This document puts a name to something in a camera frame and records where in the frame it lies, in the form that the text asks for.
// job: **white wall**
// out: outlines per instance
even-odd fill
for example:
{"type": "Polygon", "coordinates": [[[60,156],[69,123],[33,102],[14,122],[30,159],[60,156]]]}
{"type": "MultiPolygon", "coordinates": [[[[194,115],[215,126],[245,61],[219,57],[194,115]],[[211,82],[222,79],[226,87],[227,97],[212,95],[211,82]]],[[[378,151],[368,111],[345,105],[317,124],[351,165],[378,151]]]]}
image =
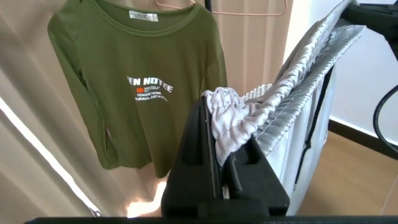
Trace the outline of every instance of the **white wall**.
{"type": "MultiPolygon", "coordinates": [[[[393,4],[396,0],[368,0],[360,3],[393,4]]],[[[305,31],[325,17],[340,0],[295,0],[289,26],[285,58],[305,31]]],[[[379,100],[398,84],[398,62],[383,36],[366,30],[338,61],[337,84],[331,119],[376,136],[373,112],[379,100]]],[[[398,144],[398,95],[394,95],[380,114],[385,137],[398,144]]]]}

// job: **black pole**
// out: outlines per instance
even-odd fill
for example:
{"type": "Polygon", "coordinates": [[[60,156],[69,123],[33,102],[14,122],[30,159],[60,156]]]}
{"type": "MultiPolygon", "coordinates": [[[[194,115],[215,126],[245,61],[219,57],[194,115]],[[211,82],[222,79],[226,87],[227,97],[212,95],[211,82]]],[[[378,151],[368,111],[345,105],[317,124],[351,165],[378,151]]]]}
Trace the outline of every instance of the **black pole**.
{"type": "Polygon", "coordinates": [[[205,7],[211,12],[211,0],[205,0],[205,7]]]}

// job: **shirt sleeve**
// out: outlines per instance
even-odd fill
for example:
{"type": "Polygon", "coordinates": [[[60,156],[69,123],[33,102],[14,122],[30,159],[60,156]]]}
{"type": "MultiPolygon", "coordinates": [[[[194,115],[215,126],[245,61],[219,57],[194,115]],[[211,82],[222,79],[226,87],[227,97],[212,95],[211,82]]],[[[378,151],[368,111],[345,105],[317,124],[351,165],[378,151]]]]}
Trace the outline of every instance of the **shirt sleeve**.
{"type": "Polygon", "coordinates": [[[96,109],[95,101],[87,89],[86,80],[79,66],[74,40],[57,15],[51,18],[48,33],[70,91],[97,151],[99,161],[105,169],[111,169],[117,164],[118,156],[113,150],[106,150],[109,145],[109,136],[106,134],[106,127],[96,109]]]}
{"type": "Polygon", "coordinates": [[[217,55],[216,60],[211,62],[206,69],[206,74],[201,84],[200,94],[205,90],[214,91],[217,87],[227,87],[225,60],[222,49],[219,50],[217,55]]]}

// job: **white tag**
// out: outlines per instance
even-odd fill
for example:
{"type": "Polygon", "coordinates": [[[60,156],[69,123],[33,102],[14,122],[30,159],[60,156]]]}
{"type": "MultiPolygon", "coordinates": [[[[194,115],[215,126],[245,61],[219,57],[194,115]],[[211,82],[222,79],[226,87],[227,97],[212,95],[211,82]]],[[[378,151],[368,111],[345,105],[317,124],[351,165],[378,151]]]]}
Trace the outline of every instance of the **white tag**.
{"type": "Polygon", "coordinates": [[[154,13],[142,13],[136,11],[129,11],[129,13],[130,19],[142,19],[145,21],[158,22],[157,14],[154,13]]]}

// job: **round neckline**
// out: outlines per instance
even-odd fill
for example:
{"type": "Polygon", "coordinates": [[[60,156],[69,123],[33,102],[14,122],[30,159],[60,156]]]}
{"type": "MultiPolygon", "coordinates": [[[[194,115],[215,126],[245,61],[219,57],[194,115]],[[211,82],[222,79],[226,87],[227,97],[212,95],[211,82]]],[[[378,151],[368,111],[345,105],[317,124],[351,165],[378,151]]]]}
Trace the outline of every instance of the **round neckline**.
{"type": "Polygon", "coordinates": [[[114,3],[108,2],[106,0],[89,0],[89,2],[91,3],[91,5],[95,9],[95,11],[97,11],[106,21],[110,22],[115,27],[117,27],[121,30],[124,30],[130,34],[140,35],[143,37],[160,37],[163,35],[168,35],[173,32],[176,32],[179,29],[185,27],[189,22],[191,22],[193,20],[193,18],[195,18],[195,16],[197,15],[197,13],[200,9],[200,4],[198,4],[198,3],[188,6],[188,7],[185,7],[185,8],[182,8],[182,9],[176,9],[176,10],[171,10],[171,11],[160,11],[160,10],[156,11],[156,10],[136,9],[133,7],[122,6],[119,4],[114,4],[114,3]],[[186,11],[190,11],[190,12],[181,21],[179,21],[178,23],[176,23],[168,28],[160,29],[160,30],[139,30],[139,29],[135,29],[135,28],[126,26],[126,25],[120,23],[119,21],[117,21],[116,19],[114,19],[106,11],[104,11],[104,9],[98,4],[97,1],[101,1],[105,4],[108,4],[111,7],[116,7],[118,9],[126,10],[127,11],[126,14],[128,14],[129,11],[136,11],[136,12],[142,12],[142,13],[153,13],[153,14],[158,14],[158,15],[180,14],[180,13],[184,13],[186,11]]]}

